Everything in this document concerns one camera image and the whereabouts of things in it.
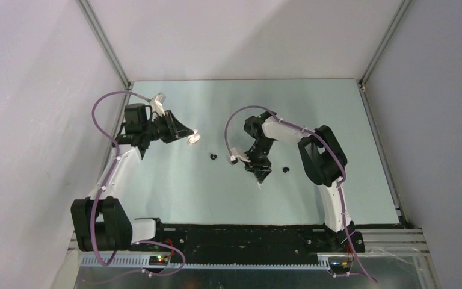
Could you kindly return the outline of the white earbud charging case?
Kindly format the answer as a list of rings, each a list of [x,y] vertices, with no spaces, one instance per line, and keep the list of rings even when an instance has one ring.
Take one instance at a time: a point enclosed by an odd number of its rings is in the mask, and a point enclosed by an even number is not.
[[[201,139],[201,135],[197,129],[193,130],[193,133],[187,137],[188,145],[194,145]]]

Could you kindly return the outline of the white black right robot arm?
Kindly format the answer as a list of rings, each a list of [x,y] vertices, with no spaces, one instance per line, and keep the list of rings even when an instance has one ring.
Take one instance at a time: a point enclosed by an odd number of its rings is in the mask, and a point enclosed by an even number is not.
[[[269,112],[246,119],[244,131],[254,143],[248,151],[239,154],[239,159],[258,184],[272,171],[268,154],[275,141],[298,148],[305,174],[321,194],[327,230],[325,242],[332,251],[344,250],[354,232],[342,191],[348,160],[333,131],[326,125],[309,130]]]

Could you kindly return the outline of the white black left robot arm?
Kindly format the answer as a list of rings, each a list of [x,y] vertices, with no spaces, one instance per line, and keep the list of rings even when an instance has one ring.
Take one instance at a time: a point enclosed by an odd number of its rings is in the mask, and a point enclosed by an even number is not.
[[[150,250],[165,246],[166,234],[156,228],[155,219],[133,217],[122,201],[129,177],[142,161],[151,142],[166,144],[187,139],[200,140],[196,129],[180,123],[161,103],[130,104],[124,110],[124,133],[116,144],[96,189],[85,199],[76,199],[70,208],[78,247],[83,252],[128,250],[139,241]]]

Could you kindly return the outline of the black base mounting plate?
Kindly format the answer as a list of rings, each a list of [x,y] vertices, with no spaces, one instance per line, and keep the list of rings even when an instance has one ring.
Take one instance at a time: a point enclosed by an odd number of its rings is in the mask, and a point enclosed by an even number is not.
[[[349,237],[357,253],[365,252],[362,234]],[[133,244],[130,251],[165,252],[163,243],[179,249],[188,265],[317,265],[323,253],[347,253],[325,225],[195,225],[162,223],[154,244]]]

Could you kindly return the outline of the right controller board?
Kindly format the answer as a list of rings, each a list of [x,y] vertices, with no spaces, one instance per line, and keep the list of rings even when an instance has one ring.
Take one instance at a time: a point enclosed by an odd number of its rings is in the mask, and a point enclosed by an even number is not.
[[[352,261],[332,261],[330,263],[330,268],[332,270],[349,270],[352,265]]]

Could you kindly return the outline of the controller board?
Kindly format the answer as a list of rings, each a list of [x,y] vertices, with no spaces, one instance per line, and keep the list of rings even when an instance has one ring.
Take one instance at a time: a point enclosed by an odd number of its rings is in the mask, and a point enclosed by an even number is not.
[[[169,256],[153,255],[149,258],[150,266],[166,266],[170,262]]]
[[[352,261],[332,261],[330,263],[330,268],[332,270],[349,270],[352,265]]]

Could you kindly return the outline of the left controller board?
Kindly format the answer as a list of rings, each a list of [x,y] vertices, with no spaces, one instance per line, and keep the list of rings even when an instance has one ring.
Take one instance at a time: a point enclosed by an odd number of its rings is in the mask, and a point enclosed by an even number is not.
[[[149,258],[150,266],[166,266],[170,262],[169,256],[153,255]]]

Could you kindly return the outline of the aluminium frame post left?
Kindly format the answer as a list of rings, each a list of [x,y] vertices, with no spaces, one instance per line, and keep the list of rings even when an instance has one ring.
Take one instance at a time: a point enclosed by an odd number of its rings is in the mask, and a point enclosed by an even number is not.
[[[76,0],[76,2],[122,86],[128,89],[131,86],[131,81],[129,80],[92,4],[88,0]]]

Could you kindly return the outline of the aluminium frame post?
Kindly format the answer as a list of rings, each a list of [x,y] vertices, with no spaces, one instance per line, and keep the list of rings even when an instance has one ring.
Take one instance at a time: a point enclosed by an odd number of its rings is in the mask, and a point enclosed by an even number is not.
[[[92,4],[88,0],[76,0],[76,2],[122,86],[128,89],[131,86],[131,81],[129,80]]]
[[[378,64],[385,50],[387,49],[391,39],[395,35],[399,25],[405,18],[405,15],[408,12],[408,9],[410,8],[412,2],[412,0],[402,0],[398,8],[396,9],[394,16],[389,22],[378,46],[376,47],[371,59],[369,60],[365,71],[362,73],[362,76],[358,81],[359,88],[362,92],[366,91],[367,82],[369,81],[376,65]]]

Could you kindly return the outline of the aluminium frame post right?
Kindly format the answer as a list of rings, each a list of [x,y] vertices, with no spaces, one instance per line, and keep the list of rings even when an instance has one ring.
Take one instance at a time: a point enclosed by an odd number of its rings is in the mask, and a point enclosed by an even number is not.
[[[385,50],[387,49],[391,39],[395,35],[399,25],[405,18],[405,15],[408,12],[408,9],[410,8],[412,2],[412,0],[402,0],[398,8],[396,9],[394,16],[389,22],[378,46],[376,47],[371,59],[369,60],[365,71],[362,73],[362,76],[358,81],[359,88],[362,92],[366,91],[367,82],[369,81],[376,65],[378,64]]]

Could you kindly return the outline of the aluminium front rail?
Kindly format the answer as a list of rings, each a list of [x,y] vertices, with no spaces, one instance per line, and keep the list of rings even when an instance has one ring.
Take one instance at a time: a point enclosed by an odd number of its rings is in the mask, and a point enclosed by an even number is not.
[[[320,269],[345,259],[349,242],[321,225],[166,224],[156,244],[135,245],[117,255],[103,253],[111,267],[186,269]],[[160,248],[165,243],[168,249]]]

